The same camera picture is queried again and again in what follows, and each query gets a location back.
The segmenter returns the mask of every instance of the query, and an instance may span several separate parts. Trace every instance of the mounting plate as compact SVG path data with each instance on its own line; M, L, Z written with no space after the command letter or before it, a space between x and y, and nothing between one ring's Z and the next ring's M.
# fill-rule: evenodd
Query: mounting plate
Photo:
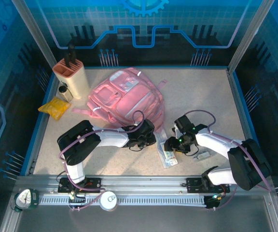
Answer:
M221 186L204 188L201 178L186 178L187 193L222 193L224 190ZM229 186L225 186L226 193L230 192Z
M85 180L78 183L80 187L87 188L87 189L98 189L101 186L101 179L100 178L88 178L86 177ZM98 191L85 191L79 190L78 188L74 187L70 180L67 177L61 178L57 192L58 193L70 193L71 191L75 191L77 193L100 193Z

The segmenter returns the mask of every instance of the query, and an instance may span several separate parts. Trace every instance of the white round container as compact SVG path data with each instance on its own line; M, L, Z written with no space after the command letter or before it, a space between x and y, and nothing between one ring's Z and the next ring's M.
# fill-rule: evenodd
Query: white round container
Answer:
M101 195L99 205L103 210L113 211L117 207L117 198L113 192L105 192Z

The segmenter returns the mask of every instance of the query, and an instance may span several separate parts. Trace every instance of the plastic bag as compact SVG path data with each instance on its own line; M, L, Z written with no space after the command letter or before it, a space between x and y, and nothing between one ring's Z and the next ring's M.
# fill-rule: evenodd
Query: plastic bag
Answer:
M38 108L39 112L50 114L55 120L59 120L71 104L54 97L50 102Z

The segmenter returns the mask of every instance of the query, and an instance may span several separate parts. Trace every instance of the blue gear logo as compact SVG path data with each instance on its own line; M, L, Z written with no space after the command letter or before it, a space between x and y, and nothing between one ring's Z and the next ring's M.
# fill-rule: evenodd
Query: blue gear logo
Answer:
M129 13L135 13L135 16L142 15L142 17L152 13L157 14L159 9L163 9L168 0L121 0L125 9Z
M11 0L0 0L0 21L7 24L13 16L13 3Z

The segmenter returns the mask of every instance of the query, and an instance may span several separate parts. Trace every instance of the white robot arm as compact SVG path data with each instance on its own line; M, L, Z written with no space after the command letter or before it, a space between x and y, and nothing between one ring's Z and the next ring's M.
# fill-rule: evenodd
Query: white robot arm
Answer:
M114 130L92 126L88 120L84 120L61 135L58 146L62 151L75 140L89 132L91 135L79 140L63 154L66 168L72 181L77 184L85 179L83 172L83 161L96 148L100 146L128 147L138 146L140 149L156 142L153 134L154 125L149 120L144 120L138 130L138 126L122 127Z
M264 177L271 174L271 167L264 157L258 144L252 140L246 141L231 140L222 135L210 132L207 126L199 124L195 126L186 115L175 121L176 137L170 137L165 142L165 151L178 151L182 153L190 152L191 145L207 147L229 160L221 167L213 167L202 174L203 181L211 186L221 184L238 184L244 190L262 181L257 170L245 157L245 153L240 146L244 147L252 156L256 165L263 173Z
M138 126L138 130L131 132L136 127L122 127L110 131L94 127L89 121L85 120L61 135L57 143L62 151L81 136L95 131L95 133L91 133L74 144L63 154L69 177L74 184L80 183L85 179L83 161L96 147L117 146L131 148L137 145L139 148L144 148L156 142L153 134L154 125L149 120L144 120L142 125ZM203 124L195 126L186 115L175 121L175 132L176 137L170 137L166 140L165 151L175 150L187 153L190 152L191 145L195 144L214 150L229 160L226 165L210 168L202 174L202 180L205 185L238 184L242 189L250 190L261 182L262 178L254 166L250 164L250 161L245 158L245 153L240 146L247 149L264 177L268 177L271 174L270 165L257 143L252 139L246 141L230 140L210 132L207 126Z

